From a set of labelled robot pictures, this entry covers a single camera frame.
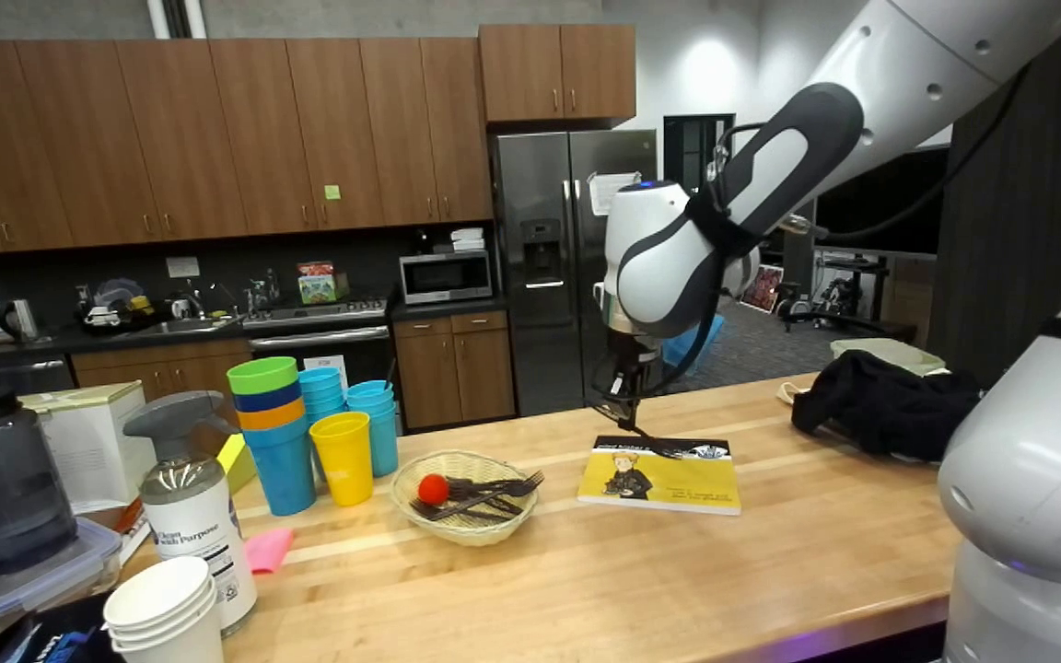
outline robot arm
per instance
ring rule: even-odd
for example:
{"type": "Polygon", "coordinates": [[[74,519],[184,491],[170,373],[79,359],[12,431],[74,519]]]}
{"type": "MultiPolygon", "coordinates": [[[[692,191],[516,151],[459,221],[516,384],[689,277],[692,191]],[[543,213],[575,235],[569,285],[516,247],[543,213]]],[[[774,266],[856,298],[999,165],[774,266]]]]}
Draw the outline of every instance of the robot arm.
{"type": "MultiPolygon", "coordinates": [[[[1061,0],[871,0],[698,200],[678,184],[621,196],[599,288],[608,329],[642,345],[689,332],[714,308],[721,270],[799,204],[918,146],[1059,38],[1061,0]]],[[[638,394],[621,386],[642,345],[611,378],[621,425],[634,425],[638,394]]]]}

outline wooden countertop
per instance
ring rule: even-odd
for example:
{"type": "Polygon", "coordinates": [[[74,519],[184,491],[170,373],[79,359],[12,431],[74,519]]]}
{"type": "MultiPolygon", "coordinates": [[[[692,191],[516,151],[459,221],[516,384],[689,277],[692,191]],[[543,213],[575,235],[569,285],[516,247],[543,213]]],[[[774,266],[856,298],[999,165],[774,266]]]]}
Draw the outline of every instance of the wooden countertop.
{"type": "Polygon", "coordinates": [[[547,471],[536,519],[495,549],[435,542],[387,506],[320,498],[245,533],[294,531],[258,607],[226,634],[239,659],[802,659],[944,622],[953,526],[936,466],[802,439],[783,378],[654,399],[654,436],[731,439],[743,514],[579,506],[586,410],[403,439],[403,456],[479,448],[547,471]]]}

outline black cloth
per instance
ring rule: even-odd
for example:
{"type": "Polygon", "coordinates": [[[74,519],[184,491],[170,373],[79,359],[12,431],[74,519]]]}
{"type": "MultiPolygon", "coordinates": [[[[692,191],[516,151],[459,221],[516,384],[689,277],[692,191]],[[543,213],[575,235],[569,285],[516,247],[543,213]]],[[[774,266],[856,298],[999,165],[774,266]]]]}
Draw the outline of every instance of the black cloth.
{"type": "Polygon", "coordinates": [[[872,456],[941,460],[982,401],[966,375],[915,375],[865,348],[847,348],[794,401],[794,428],[837,436],[872,456]]]}

